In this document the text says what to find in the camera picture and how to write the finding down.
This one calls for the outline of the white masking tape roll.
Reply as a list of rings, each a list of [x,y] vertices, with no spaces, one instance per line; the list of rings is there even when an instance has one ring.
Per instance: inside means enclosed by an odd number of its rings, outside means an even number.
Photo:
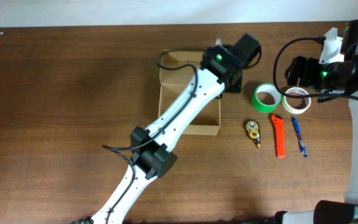
[[[294,93],[294,96],[308,95],[308,92],[306,90],[299,88],[299,87],[289,88],[285,93],[288,95],[291,95],[291,96],[293,93]],[[305,101],[305,105],[302,108],[294,108],[289,104],[287,97],[283,96],[282,105],[291,114],[302,114],[311,106],[311,98],[304,98],[303,100]]]

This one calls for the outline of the green tape roll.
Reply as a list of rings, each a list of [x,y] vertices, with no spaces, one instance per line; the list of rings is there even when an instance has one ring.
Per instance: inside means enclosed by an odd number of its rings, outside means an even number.
[[[259,98],[259,93],[268,93],[274,99],[274,104],[268,105],[263,103]],[[282,101],[282,94],[276,89],[275,85],[271,83],[260,84],[254,91],[254,94],[251,98],[252,106],[260,113],[270,113],[272,112]]]

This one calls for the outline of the cardboard box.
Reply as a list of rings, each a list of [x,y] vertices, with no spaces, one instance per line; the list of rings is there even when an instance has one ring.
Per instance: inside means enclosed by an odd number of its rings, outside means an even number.
[[[181,100],[178,109],[189,99],[191,92],[194,98],[208,96],[201,90],[206,87],[206,78],[201,70],[195,72],[189,65],[196,68],[200,66],[203,52],[201,50],[164,50],[159,63],[165,68],[159,71],[160,96],[158,115],[161,116],[168,110],[173,102],[180,96],[183,90],[188,90]],[[188,65],[185,68],[175,70],[175,67]],[[187,135],[215,136],[221,127],[221,100],[215,98],[195,116],[194,120],[184,130]]]

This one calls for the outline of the orange utility knife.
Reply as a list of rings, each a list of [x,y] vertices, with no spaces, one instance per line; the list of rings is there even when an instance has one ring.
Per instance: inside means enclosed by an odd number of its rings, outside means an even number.
[[[275,152],[279,159],[284,159],[285,153],[285,134],[284,134],[284,120],[281,116],[273,114],[270,117],[273,125],[275,137]]]

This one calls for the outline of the yellow black correction tape dispenser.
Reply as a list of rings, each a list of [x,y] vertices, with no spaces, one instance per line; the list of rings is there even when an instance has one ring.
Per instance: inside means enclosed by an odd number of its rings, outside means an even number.
[[[256,147],[260,149],[261,140],[260,140],[260,129],[259,123],[255,120],[248,120],[245,124],[245,129],[247,131],[247,136],[251,139]]]

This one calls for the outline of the blue ballpoint pen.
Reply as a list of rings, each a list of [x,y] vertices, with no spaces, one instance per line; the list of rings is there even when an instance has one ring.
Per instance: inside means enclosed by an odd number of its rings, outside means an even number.
[[[291,121],[293,123],[293,127],[295,129],[295,133],[296,133],[296,136],[298,138],[298,145],[299,145],[299,148],[300,148],[300,152],[303,154],[304,157],[308,157],[308,153],[307,153],[305,144],[304,144],[302,136],[301,136],[301,130],[300,130],[300,126],[298,124],[298,121],[294,116],[291,117]]]

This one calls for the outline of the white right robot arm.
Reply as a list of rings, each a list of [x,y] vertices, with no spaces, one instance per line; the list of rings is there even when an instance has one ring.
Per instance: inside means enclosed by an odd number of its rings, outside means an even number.
[[[285,71],[289,86],[316,90],[320,102],[349,101],[352,118],[352,163],[344,202],[319,201],[307,212],[277,212],[275,223],[358,223],[358,19],[348,21],[344,36],[335,30],[315,42],[323,45],[319,59],[296,57]]]

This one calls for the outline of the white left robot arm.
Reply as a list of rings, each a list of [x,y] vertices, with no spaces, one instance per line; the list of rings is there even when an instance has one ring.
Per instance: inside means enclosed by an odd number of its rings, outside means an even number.
[[[177,161],[172,152],[185,129],[210,102],[241,79],[243,70],[258,64],[262,55],[259,41],[244,34],[234,45],[220,41],[208,47],[198,66],[187,63],[193,76],[169,108],[145,129],[136,127],[125,158],[128,167],[108,201],[84,223],[122,223],[145,188],[163,177]]]

